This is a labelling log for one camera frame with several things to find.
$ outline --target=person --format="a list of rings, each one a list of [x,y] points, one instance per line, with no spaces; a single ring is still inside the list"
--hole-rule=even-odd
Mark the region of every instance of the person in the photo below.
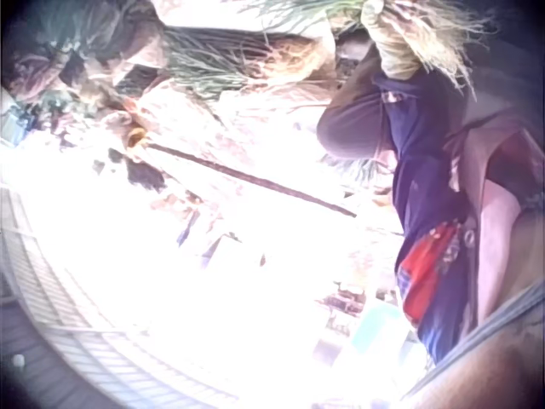
[[[374,47],[318,123],[318,140],[330,154],[372,158],[393,171],[393,205],[404,229],[395,263],[403,310],[436,364],[459,343],[468,305],[469,258],[461,234],[469,203],[451,186],[452,157],[445,142],[507,111],[537,130],[542,141],[535,114],[542,107],[535,92],[539,64],[536,70],[532,64],[518,68],[504,61],[506,50],[527,61],[533,57],[520,42],[506,42],[502,35],[489,43],[494,47],[486,57],[477,59],[477,102],[456,95],[438,72],[421,68],[408,79],[388,78]],[[491,87],[495,76],[500,81]],[[487,179],[522,207],[536,183],[520,166],[520,155],[506,154],[510,150],[490,160]]]

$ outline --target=blue sleeve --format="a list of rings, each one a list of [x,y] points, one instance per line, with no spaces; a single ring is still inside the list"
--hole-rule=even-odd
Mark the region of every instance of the blue sleeve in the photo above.
[[[450,156],[443,150],[447,107],[436,74],[421,70],[407,81],[375,77],[385,95],[399,164],[393,179],[393,205],[404,229],[399,263],[414,243],[442,222],[463,221],[465,196],[450,188]]]

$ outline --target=metal grate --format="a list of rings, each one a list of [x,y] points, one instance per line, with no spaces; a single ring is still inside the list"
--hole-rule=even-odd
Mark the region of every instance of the metal grate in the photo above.
[[[116,328],[68,271],[54,271],[44,259],[20,195],[5,187],[0,194],[0,266],[9,266],[38,329],[72,368],[126,407],[237,403],[237,396],[196,378],[195,368],[190,377],[151,354],[142,346],[146,335]]]

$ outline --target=red cloth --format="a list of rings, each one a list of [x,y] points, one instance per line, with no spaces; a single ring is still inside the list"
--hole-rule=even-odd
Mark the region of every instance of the red cloth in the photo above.
[[[405,285],[402,289],[403,310],[413,325],[418,325],[426,313],[437,291],[440,280],[439,266],[457,232],[457,225],[443,223],[422,237],[400,269]]]

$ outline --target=cloth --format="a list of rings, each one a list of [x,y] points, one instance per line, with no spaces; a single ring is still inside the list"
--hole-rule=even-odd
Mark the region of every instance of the cloth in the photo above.
[[[318,141],[330,155],[373,158],[380,145],[389,140],[381,91],[371,80],[380,71],[381,59],[373,47],[318,121]]]
[[[393,205],[404,229],[396,271],[404,312],[435,362],[456,346],[468,299],[468,271],[459,244],[466,197],[450,188],[450,156],[443,150],[448,112],[437,77],[375,77],[382,90],[399,164]]]

